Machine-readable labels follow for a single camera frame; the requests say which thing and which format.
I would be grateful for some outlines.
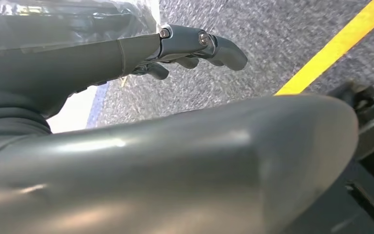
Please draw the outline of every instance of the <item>screw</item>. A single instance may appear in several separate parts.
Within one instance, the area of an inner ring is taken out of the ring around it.
[[[170,37],[170,31],[167,28],[161,29],[160,37],[161,38],[169,38]]]
[[[199,34],[199,43],[201,45],[208,45],[208,34],[206,32],[201,32]]]

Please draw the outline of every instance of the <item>robotic hand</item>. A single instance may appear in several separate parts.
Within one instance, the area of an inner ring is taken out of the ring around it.
[[[247,64],[243,51],[225,38],[208,34],[203,29],[165,25],[160,32],[160,50],[136,67],[132,74],[150,74],[156,79],[165,79],[169,71],[158,62],[176,62],[193,69],[199,59],[206,59],[215,66],[225,65],[234,71]]]

